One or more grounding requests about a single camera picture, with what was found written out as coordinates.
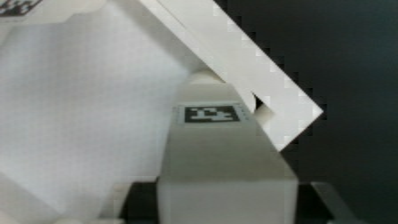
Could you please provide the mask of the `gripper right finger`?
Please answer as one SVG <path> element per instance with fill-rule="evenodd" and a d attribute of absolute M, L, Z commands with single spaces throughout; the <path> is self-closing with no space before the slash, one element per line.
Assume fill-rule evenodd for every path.
<path fill-rule="evenodd" d="M 325 182 L 298 184 L 295 224 L 353 224 L 353 213 Z"/>

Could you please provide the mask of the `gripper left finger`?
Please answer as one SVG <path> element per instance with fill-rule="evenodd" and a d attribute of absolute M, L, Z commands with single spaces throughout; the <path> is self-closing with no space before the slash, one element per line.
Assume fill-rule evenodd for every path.
<path fill-rule="evenodd" d="M 114 185 L 99 212 L 99 220 L 106 224 L 160 224 L 154 182 Z"/>

